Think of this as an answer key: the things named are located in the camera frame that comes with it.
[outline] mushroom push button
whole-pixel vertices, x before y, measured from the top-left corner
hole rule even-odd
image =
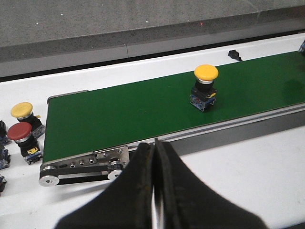
[[[14,124],[8,130],[8,138],[15,141],[20,147],[21,155],[30,165],[42,158],[42,153],[37,140],[31,133],[31,125],[26,122]]]
[[[217,90],[213,88],[213,84],[218,77],[218,70],[212,65],[203,64],[195,69],[194,75],[197,80],[191,90],[190,103],[203,112],[216,101]]]
[[[45,127],[41,121],[33,114],[33,105],[28,102],[16,104],[10,111],[10,114],[17,118],[19,122],[31,124],[31,132],[34,138],[38,138],[45,132]]]

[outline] yellow button cap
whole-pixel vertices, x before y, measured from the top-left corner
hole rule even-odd
[[[210,81],[218,77],[218,70],[213,65],[203,64],[195,69],[194,74],[200,80]]]
[[[10,111],[11,116],[22,118],[28,116],[33,110],[33,105],[28,102],[19,103],[13,106]]]

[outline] red button cap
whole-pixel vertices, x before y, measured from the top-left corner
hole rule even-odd
[[[21,140],[31,133],[32,126],[29,123],[16,123],[8,130],[8,138],[10,140]]]

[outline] green conveyor belt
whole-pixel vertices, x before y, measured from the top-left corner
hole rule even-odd
[[[217,68],[217,101],[204,113],[189,103],[193,72],[51,99],[43,162],[305,101],[297,52]]]

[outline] white table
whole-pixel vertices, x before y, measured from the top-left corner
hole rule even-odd
[[[47,98],[56,94],[94,90],[176,73],[192,71],[203,63],[236,62],[228,51],[236,49],[243,60],[298,50],[305,34],[273,38],[209,50],[58,73],[0,83],[0,119],[17,123],[10,109],[31,102],[45,124]],[[44,136],[39,140],[43,144]],[[239,143],[182,156],[208,186],[233,203],[259,215],[277,229],[305,221],[305,126]],[[42,187],[41,162],[28,165],[15,143],[7,146],[9,168],[0,170],[7,180],[0,197],[0,228],[53,228],[62,216],[101,193],[109,181]]]

